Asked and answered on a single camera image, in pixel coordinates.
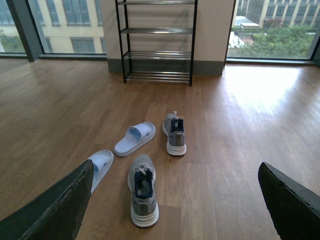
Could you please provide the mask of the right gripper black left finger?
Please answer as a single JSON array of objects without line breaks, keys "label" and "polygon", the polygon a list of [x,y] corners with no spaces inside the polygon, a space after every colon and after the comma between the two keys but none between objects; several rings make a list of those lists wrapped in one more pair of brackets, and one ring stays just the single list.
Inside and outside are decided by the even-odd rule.
[{"label": "right gripper black left finger", "polygon": [[94,165],[86,160],[0,222],[2,240],[74,240],[89,200]]}]

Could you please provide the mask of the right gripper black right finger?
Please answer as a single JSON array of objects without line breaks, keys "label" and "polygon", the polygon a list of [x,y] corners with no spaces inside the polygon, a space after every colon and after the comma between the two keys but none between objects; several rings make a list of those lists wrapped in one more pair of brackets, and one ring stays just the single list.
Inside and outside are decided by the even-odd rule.
[{"label": "right gripper black right finger", "polygon": [[320,197],[267,162],[258,181],[274,227],[282,240],[320,238]]}]

